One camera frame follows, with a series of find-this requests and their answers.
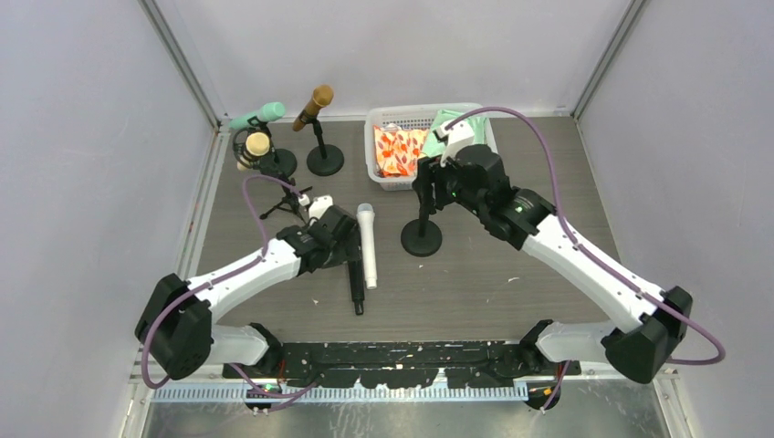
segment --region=green microphone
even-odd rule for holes
[[[244,128],[259,128],[261,123],[279,120],[285,117],[285,105],[280,102],[267,103],[258,111],[248,112],[244,116],[231,120],[228,124],[232,130]]]

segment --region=folded cloth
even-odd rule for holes
[[[428,157],[437,157],[444,153],[444,144],[438,141],[435,134],[432,134],[432,132],[435,128],[438,128],[444,123],[452,121],[463,114],[463,112],[451,111],[449,109],[441,109],[438,111],[438,114],[435,115],[435,120],[433,120],[433,124],[430,125],[431,133],[427,136],[427,141],[424,142],[422,152]],[[486,117],[468,117],[466,120],[470,124],[470,127],[473,128],[475,144],[486,144]]]
[[[376,164],[382,177],[414,176],[427,130],[386,130],[373,125]]]

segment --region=gray wooden table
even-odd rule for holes
[[[497,148],[511,182],[552,199],[543,152],[531,131],[518,120],[492,120]],[[538,119],[548,138],[559,173],[570,222],[600,249],[617,257],[586,154],[569,118]],[[450,205],[433,220],[444,232],[441,250],[428,258],[406,254],[400,243],[403,225],[418,213],[411,191],[385,192],[366,174],[362,122],[323,124],[325,140],[346,157],[336,175],[321,178],[306,167],[316,144],[312,129],[293,132],[273,124],[278,147],[298,158],[299,187],[331,194],[336,204],[355,212],[371,203],[379,286],[366,292],[365,315],[356,317],[346,267],[320,270],[277,285],[249,299],[220,322],[260,322],[283,341],[520,339],[539,319],[588,322],[604,314],[559,274],[539,261],[488,235],[476,218]],[[260,233],[242,198],[246,173],[226,157],[204,241],[199,273],[221,267],[261,246]],[[281,197],[270,182],[254,182],[252,199],[264,211]],[[274,213],[266,220],[271,235],[299,220]]]

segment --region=mint green fabric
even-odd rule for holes
[[[462,112],[450,111],[448,109],[441,109],[438,111],[438,114],[435,115],[435,120],[433,120],[433,124],[430,125],[430,133],[427,134],[427,140],[424,141],[422,153],[428,157],[437,157],[444,153],[445,146],[438,141],[435,134],[433,134],[433,130],[461,115],[463,115]],[[467,118],[467,122],[470,123],[471,128],[473,128],[473,133],[476,135],[476,144],[486,144],[486,117],[469,117]]]

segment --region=white basket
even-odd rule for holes
[[[379,166],[376,164],[376,144],[373,140],[373,125],[384,127],[390,123],[395,123],[406,130],[427,130],[435,120],[435,115],[439,110],[452,110],[466,112],[481,108],[477,103],[439,103],[434,105],[410,105],[405,107],[387,107],[377,108],[368,111],[365,118],[365,129],[363,133],[365,142],[365,166],[368,169],[368,176],[379,183],[382,189],[387,191],[411,190],[413,176],[398,176],[392,178],[383,178],[377,173]],[[492,125],[489,119],[486,120],[486,144],[489,148],[497,152],[495,144],[495,134],[492,133]]]

